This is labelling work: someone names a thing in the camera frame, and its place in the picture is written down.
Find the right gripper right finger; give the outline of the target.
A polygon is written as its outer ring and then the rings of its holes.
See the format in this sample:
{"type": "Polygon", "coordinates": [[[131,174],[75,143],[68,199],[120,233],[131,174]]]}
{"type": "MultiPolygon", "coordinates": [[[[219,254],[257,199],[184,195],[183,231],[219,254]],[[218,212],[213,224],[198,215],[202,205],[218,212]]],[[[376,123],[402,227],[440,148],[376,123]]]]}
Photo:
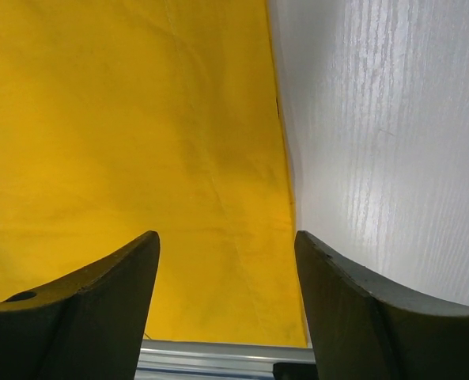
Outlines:
{"type": "Polygon", "coordinates": [[[294,241],[321,379],[469,379],[469,306],[405,287],[307,231],[294,241]]]}

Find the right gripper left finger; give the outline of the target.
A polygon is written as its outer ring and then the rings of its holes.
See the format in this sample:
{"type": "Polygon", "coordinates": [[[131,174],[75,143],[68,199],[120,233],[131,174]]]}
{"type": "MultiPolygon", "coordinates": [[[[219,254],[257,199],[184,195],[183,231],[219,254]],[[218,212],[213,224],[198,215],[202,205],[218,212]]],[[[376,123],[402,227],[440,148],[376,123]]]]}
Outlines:
{"type": "Polygon", "coordinates": [[[148,231],[0,302],[0,379],[132,379],[157,275],[148,231]]]}

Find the yellow pikachu placemat cloth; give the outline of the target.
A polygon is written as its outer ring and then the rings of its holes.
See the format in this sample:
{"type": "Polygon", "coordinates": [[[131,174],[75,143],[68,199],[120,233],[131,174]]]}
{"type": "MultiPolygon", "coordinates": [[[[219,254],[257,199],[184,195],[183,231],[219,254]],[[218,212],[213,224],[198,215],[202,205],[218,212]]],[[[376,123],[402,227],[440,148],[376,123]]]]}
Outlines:
{"type": "Polygon", "coordinates": [[[304,347],[264,1],[0,1],[0,301],[156,231],[155,340],[304,347]]]}

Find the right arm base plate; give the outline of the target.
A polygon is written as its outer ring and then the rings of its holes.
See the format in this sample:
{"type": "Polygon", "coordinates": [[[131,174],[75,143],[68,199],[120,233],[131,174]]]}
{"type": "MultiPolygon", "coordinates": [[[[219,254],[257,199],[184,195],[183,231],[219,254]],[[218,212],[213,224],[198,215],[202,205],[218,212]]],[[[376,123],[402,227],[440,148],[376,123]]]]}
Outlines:
{"type": "Polygon", "coordinates": [[[275,380],[318,380],[316,365],[278,362],[273,365],[275,380]]]}

